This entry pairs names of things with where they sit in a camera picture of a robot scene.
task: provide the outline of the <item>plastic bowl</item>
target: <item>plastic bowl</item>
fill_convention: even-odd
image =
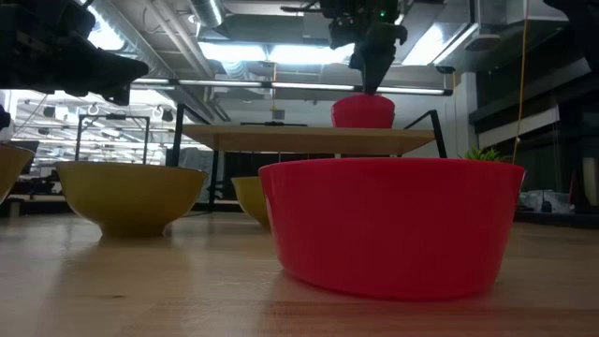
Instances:
[[[68,205],[107,237],[162,235],[194,206],[206,173],[150,165],[64,162],[56,168]]]
[[[279,259],[324,288],[439,300],[489,288],[524,169],[451,159],[289,162],[259,171]]]
[[[0,144],[0,204],[19,178],[22,168],[34,155],[33,152],[20,147]]]
[[[380,95],[349,96],[331,112],[335,127],[391,128],[395,120],[395,104]]]
[[[259,177],[232,178],[241,209],[266,229],[270,230],[269,214]]]

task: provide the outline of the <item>ceiling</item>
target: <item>ceiling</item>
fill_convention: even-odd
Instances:
[[[328,49],[328,20],[320,15],[289,15],[280,10],[282,5],[300,6],[303,4],[301,1],[222,1],[226,12],[225,23],[214,29],[198,29],[197,18],[192,14],[189,0],[95,0],[92,11],[98,18],[96,28],[99,29],[95,31],[93,42],[98,47],[115,48],[118,49],[114,51],[116,53],[146,62],[151,68],[150,78],[271,81],[274,78],[273,66],[260,62],[260,56],[257,59],[252,56],[253,51],[263,52],[264,57],[269,59],[275,57],[278,47],[287,45],[309,46],[314,52],[317,52],[314,48],[320,47],[318,52],[326,55],[332,52]],[[402,24],[408,29],[409,37],[404,45],[397,46],[396,61],[382,85],[451,87],[453,80],[450,76],[440,74],[433,66],[433,61],[436,62],[451,47],[455,48],[438,64],[454,66],[459,72],[493,69],[518,58],[523,1],[485,0],[478,2],[482,5],[475,7],[476,13],[471,13],[470,0],[446,0],[441,5],[406,0],[402,3]],[[533,0],[532,14],[530,48],[551,37],[565,24],[561,13],[548,10],[541,0]],[[496,34],[500,36],[501,42],[498,46],[483,51],[465,50],[464,47],[473,38],[483,34]],[[208,50],[210,46],[243,46],[246,49],[220,53],[217,50],[215,53]],[[322,57],[311,57],[313,55],[307,51],[301,57],[288,52],[284,59],[293,58],[294,61],[279,61],[276,80],[360,84],[359,73],[345,64],[351,50],[348,54],[344,54],[344,51],[336,52],[331,59],[333,61],[329,62],[318,62],[319,57]],[[236,62],[221,62],[224,59]],[[280,89],[273,101],[273,92],[265,89],[155,89],[160,90],[135,92],[132,97],[134,104],[126,109],[112,106],[93,95],[75,98],[58,94],[46,97],[46,106],[57,107],[62,114],[68,111],[69,117],[66,119],[63,118],[64,114],[61,118],[45,116],[44,107],[36,110],[44,95],[20,93],[15,95],[17,98],[12,100],[11,106],[17,111],[16,125],[21,129],[16,138],[44,139],[38,164],[56,158],[69,160],[73,157],[73,140],[77,136],[77,113],[85,113],[88,109],[95,111],[98,108],[99,114],[110,112],[129,117],[145,116],[151,118],[150,128],[153,131],[150,134],[149,162],[160,164],[165,160],[165,145],[172,143],[174,128],[173,122],[163,121],[160,115],[165,110],[174,109],[175,102],[183,102],[192,107],[211,124],[268,122],[272,120],[270,108],[274,105],[279,110],[285,110],[283,122],[328,126],[332,104],[351,95]],[[453,100],[442,96],[388,97],[397,106],[397,127],[408,124],[426,110],[442,109],[448,99]],[[198,122],[193,116],[190,117],[185,120],[187,123]],[[90,125],[82,134],[82,139],[87,141],[81,148],[83,156],[89,160],[140,162],[139,143],[144,138],[140,125],[130,119],[98,119],[95,122],[100,123],[100,126]],[[119,137],[107,135],[106,130],[114,128],[121,128],[117,131]],[[189,143],[189,146],[194,144],[190,139],[184,139],[183,142]]]

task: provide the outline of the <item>yellow bowl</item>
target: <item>yellow bowl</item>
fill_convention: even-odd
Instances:
[[[235,193],[241,209],[255,218],[264,229],[270,230],[269,213],[266,210],[266,200],[260,178],[232,178],[231,181],[235,186]]]
[[[146,238],[189,212],[206,173],[150,165],[56,163],[68,205],[107,237]]]
[[[0,204],[7,197],[22,168],[34,153],[16,146],[0,144]]]

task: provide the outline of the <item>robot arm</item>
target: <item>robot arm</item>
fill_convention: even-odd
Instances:
[[[320,0],[320,8],[314,8],[317,2],[281,9],[322,13],[332,19],[330,47],[355,43],[349,67],[360,71],[364,93],[374,95],[395,60],[395,41],[403,44],[407,40],[405,27],[395,25],[400,17],[399,0]]]

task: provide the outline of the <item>red cup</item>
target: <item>red cup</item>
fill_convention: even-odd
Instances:
[[[524,169],[354,158],[274,164],[259,174],[289,273],[352,294],[439,300],[494,283]]]
[[[331,116],[335,127],[391,128],[395,104],[380,95],[354,95],[335,103]]]

